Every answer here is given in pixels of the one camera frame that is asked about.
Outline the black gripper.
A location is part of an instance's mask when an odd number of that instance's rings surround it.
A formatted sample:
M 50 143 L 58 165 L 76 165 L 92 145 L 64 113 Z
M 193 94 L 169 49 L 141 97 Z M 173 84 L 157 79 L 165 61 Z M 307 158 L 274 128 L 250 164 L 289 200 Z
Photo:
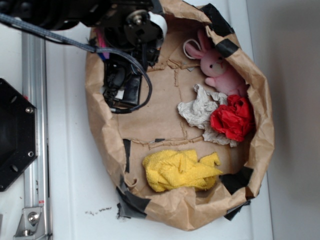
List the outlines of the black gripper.
M 110 10 L 101 26 L 109 47 L 132 55 L 145 69 L 158 62 L 168 30 L 163 9 Z

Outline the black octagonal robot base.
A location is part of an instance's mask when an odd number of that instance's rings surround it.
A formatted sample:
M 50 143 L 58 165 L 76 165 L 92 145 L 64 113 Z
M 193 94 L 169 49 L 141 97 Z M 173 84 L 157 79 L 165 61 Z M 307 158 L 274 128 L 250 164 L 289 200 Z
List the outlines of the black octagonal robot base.
M 37 157 L 34 107 L 0 80 L 0 191 L 5 192 Z

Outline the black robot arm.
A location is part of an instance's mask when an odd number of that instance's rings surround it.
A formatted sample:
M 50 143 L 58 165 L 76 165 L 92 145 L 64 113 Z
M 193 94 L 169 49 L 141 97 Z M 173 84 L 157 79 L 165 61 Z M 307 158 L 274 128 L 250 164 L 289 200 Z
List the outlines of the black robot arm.
M 167 34 L 158 0 L 2 0 L 0 12 L 46 30 L 68 30 L 82 23 L 101 28 L 106 45 L 154 66 Z

